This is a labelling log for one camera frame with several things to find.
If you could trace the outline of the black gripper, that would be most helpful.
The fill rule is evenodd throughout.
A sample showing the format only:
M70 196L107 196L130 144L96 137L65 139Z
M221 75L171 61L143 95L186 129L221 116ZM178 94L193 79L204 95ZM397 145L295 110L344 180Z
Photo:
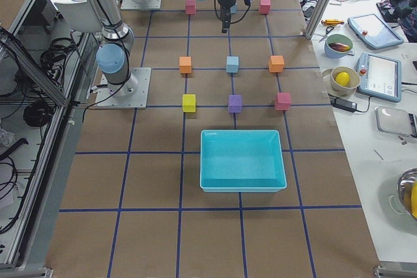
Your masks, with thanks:
M227 33L227 21L231 21L231 5L220 4L220 19L222 21L222 33Z

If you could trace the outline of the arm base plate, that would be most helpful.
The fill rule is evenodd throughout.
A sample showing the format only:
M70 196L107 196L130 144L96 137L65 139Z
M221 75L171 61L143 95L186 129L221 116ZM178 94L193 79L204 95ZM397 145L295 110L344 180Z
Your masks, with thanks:
M162 0L121 0L121 10L151 11L160 10Z
M98 90L94 106L100 109L145 109L151 73L150 67L131 68L130 79L121 90L115 85L108 85L105 75L102 74L100 83L107 87Z

